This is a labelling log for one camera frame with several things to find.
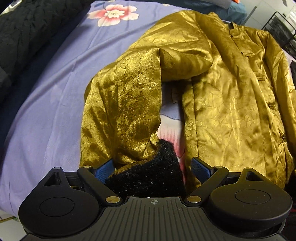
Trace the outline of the gold satin jacket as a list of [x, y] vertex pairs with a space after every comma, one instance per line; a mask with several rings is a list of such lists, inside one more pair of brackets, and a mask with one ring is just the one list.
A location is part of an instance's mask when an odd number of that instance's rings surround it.
[[295, 86], [284, 51], [262, 30], [180, 11], [159, 20], [85, 91], [80, 165], [122, 173], [159, 152], [162, 85], [182, 97], [185, 187], [190, 162], [254, 168], [284, 188], [295, 170]]

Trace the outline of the purple floral bed sheet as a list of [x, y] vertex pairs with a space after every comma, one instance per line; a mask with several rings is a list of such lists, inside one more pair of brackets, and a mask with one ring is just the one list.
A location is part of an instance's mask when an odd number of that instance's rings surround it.
[[[81, 125], [92, 78], [115, 62], [162, 18], [188, 11], [159, 3], [96, 1], [55, 53], [4, 135], [1, 210], [17, 215], [20, 204], [54, 167], [82, 167]], [[182, 97], [176, 83], [162, 85], [161, 140], [185, 152]]]

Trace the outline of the black knit garment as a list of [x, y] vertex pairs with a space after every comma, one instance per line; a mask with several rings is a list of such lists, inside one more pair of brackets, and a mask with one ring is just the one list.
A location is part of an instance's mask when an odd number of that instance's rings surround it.
[[30, 63], [46, 41], [91, 1], [21, 1], [1, 15], [1, 99], [16, 83], [16, 75]]

